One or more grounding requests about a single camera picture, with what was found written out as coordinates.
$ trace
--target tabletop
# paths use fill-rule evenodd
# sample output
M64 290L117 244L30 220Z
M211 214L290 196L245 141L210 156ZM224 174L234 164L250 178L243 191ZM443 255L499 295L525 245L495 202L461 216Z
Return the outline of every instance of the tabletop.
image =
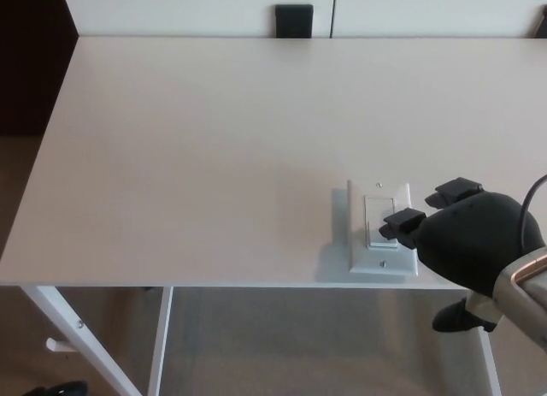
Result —
M541 40L80 38L0 284L455 288L351 274L346 181L522 200L546 77Z

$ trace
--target white table leg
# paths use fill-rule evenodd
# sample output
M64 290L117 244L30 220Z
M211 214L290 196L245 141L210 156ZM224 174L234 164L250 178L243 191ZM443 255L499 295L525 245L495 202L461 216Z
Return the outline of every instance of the white table leg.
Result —
M56 287L21 287L121 396L142 396Z
M169 316L171 315L171 302L173 300L173 287L164 287L162 293L162 306L158 318L156 343L154 345L154 357L150 370L150 382L148 385L148 396L159 396L160 384L162 382L163 358L165 356L165 345L168 340Z
M482 347L482 353L485 357L486 373L488 374L488 382L490 382L490 390L492 396L502 396L502 389L499 386L499 380L497 379L496 362L494 361L494 354L490 345L490 337L488 333L482 328L479 330L479 341Z

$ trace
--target wooden floor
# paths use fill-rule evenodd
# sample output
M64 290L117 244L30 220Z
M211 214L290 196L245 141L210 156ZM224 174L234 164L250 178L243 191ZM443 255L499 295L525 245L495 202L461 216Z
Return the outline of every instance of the wooden floor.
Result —
M39 139L0 138L0 248ZM63 294L145 394L160 291ZM468 334L436 335L459 293L201 289L174 293L162 396L482 395ZM78 354L44 348L56 330L17 288L0 288L0 394L85 379L115 393ZM504 396L547 393L547 356L505 321L491 336Z

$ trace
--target dark wall panel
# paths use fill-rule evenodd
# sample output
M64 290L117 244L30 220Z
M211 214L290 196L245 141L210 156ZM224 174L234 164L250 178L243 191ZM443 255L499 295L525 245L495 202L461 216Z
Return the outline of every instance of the dark wall panel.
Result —
M0 135L44 132L77 40L65 0L0 0Z

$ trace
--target switch plate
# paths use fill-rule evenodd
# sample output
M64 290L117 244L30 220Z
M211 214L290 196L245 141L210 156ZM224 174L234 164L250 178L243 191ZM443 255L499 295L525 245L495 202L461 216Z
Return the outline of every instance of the switch plate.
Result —
M350 272L418 275L416 252L379 234L388 215L411 208L409 184L348 180L348 245Z

